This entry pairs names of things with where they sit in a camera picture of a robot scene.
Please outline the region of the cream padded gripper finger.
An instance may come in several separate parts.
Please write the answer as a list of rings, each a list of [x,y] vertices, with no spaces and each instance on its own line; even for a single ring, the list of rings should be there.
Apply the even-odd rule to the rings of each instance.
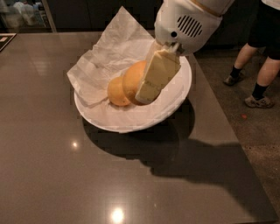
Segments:
[[[160,55],[159,52],[162,50],[163,46],[158,43],[156,40],[150,46],[150,50],[146,55],[146,66],[145,69],[149,70],[150,67],[156,67],[160,62]]]
[[[142,104],[154,102],[181,68],[179,56],[163,49],[155,51],[144,69],[135,99]]]

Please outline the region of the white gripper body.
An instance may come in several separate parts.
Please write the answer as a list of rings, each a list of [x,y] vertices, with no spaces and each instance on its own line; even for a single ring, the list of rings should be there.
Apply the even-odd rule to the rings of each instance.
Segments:
[[[155,22],[156,41],[186,56],[209,40],[221,20],[197,0],[164,0]]]

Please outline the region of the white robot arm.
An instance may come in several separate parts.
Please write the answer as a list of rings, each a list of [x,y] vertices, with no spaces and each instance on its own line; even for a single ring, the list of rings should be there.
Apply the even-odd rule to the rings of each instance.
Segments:
[[[135,99],[154,102],[180,69],[179,58],[197,52],[219,27],[234,0],[164,0],[155,21],[155,42]]]

